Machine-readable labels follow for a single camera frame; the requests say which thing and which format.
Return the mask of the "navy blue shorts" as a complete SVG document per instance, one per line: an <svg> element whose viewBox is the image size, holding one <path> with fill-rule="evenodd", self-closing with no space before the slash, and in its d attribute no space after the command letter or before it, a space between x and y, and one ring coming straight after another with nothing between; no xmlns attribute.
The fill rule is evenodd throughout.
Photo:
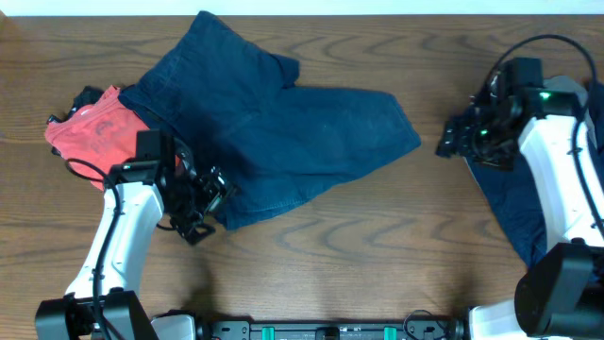
<svg viewBox="0 0 604 340"><path fill-rule="evenodd" d="M421 144L393 95L301 87L298 76L296 59L259 48L202 11L119 99L237 185L217 215L235 230L293 210Z"/></svg>

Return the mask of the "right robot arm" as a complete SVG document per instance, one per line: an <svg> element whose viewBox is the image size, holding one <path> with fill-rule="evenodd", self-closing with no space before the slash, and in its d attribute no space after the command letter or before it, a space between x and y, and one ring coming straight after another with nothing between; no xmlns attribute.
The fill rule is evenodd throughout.
<svg viewBox="0 0 604 340"><path fill-rule="evenodd" d="M603 188L585 123L589 100L543 86L486 90L445 123L440 157L495 169L525 162L545 224L545 256L512 298L469 311L466 338L602 338Z"/></svg>

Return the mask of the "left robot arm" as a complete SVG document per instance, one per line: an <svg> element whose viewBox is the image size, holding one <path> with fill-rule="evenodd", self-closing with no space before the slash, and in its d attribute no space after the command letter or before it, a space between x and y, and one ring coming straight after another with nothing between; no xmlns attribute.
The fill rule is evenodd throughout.
<svg viewBox="0 0 604 340"><path fill-rule="evenodd" d="M88 256L63 297L43 301L35 315L41 339L194 339L193 314L150 318L139 301L154 231L168 214L172 228L195 245L215 231L204 218L236 188L213 167L176 173L172 161L131 161L103 177L103 215Z"/></svg>

